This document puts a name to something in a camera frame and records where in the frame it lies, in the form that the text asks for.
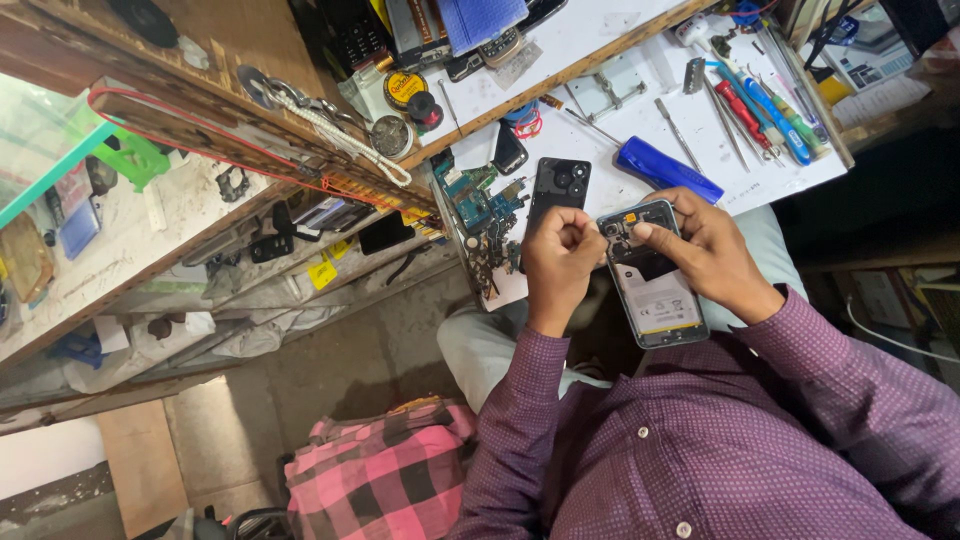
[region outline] shirt sleeve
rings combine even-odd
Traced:
[[[906,362],[847,337],[796,291],[741,341],[795,385],[843,455],[912,527],[960,530],[960,399]]]
[[[543,478],[553,452],[569,339],[520,332],[507,375],[477,420],[479,447],[464,482],[460,517],[447,538],[540,535]]]

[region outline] hand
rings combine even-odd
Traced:
[[[527,326],[550,337],[564,335],[573,309],[587,294],[590,272],[606,252],[607,239],[586,212],[548,210],[521,247],[530,290]]]
[[[780,310],[783,296],[760,274],[743,234],[728,213],[685,187],[656,191],[643,200],[654,199],[673,204],[683,238],[649,223],[635,226],[634,235],[673,260],[698,294],[729,309],[748,325],[765,321]]]

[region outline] green screwdriver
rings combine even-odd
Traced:
[[[786,121],[793,126],[793,129],[797,130],[797,133],[800,134],[800,137],[803,138],[806,145],[810,147],[810,151],[813,153],[814,160],[818,160],[832,152],[832,150],[824,146],[824,143],[820,142],[820,137],[813,133],[813,130],[811,130],[809,126],[804,123],[804,119],[801,118],[801,116],[797,114],[797,112],[793,110],[790,105],[787,104],[787,102],[783,101],[783,98],[774,93],[774,91],[771,90],[762,79],[759,80],[760,85],[763,86],[763,89],[770,94],[770,98],[773,100],[774,106],[777,108],[777,110],[783,114],[783,116],[786,118]]]

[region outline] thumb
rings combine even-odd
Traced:
[[[684,241],[679,236],[652,223],[640,223],[634,227],[634,235],[643,243],[673,260],[678,265],[691,260],[700,248]]]

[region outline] checkered bag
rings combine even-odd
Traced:
[[[460,510],[475,420],[453,400],[359,421],[324,417],[285,468],[297,538],[442,538]]]

